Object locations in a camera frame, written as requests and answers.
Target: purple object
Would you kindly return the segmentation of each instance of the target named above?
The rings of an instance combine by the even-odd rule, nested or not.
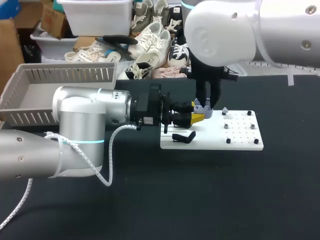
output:
[[[195,114],[204,114],[204,119],[209,119],[212,117],[212,113],[214,112],[213,109],[210,107],[210,98],[207,98],[205,101],[205,106],[202,107],[198,98],[194,100],[194,108],[193,112]]]

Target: pink sneaker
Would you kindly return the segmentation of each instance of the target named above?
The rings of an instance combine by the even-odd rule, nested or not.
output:
[[[187,75],[180,73],[181,68],[185,66],[172,66],[168,68],[160,67],[152,71],[153,79],[176,79],[176,78],[186,78]]]

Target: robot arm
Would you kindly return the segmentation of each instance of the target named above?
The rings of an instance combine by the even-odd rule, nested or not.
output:
[[[98,172],[104,161],[105,126],[134,123],[137,126],[134,129],[138,130],[142,126],[159,127],[161,124],[166,128],[170,124],[189,128],[204,119],[204,115],[192,113],[191,102],[172,102],[169,93],[161,93],[159,84],[151,84],[149,92],[141,93],[136,99],[124,90],[62,86],[54,94],[52,108],[54,118],[59,122],[60,136],[76,144]],[[61,141],[19,130],[1,130],[0,178],[87,177],[96,174],[83,156],[66,144],[67,140],[62,141],[61,144]]]
[[[277,68],[282,64],[319,67],[319,4],[319,0],[198,3],[186,18],[184,34],[202,106],[205,82],[211,83],[211,107],[219,100],[222,66],[265,60]]]

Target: black sneaker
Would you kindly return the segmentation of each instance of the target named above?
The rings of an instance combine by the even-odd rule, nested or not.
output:
[[[171,34],[173,38],[180,27],[184,26],[183,18],[182,18],[182,8],[181,6],[175,6],[169,8],[169,19],[168,19],[168,26],[165,27]]]
[[[127,70],[123,71],[118,79],[144,79],[158,65],[159,61],[160,57],[157,52],[146,52],[139,56]]]
[[[189,47],[184,35],[184,29],[180,27],[176,31],[171,43],[171,49],[168,55],[168,66],[188,66],[189,64]]]

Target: white pegboard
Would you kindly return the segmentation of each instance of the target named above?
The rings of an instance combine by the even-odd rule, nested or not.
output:
[[[251,111],[229,111],[222,115],[221,110],[214,110],[210,119],[197,122],[189,129],[168,126],[168,133],[164,134],[164,125],[161,125],[160,147],[162,149],[183,149],[183,150],[246,150],[261,151],[264,148],[260,134],[256,113]],[[193,131],[196,132],[195,138],[191,143],[174,142],[172,134],[189,136]]]

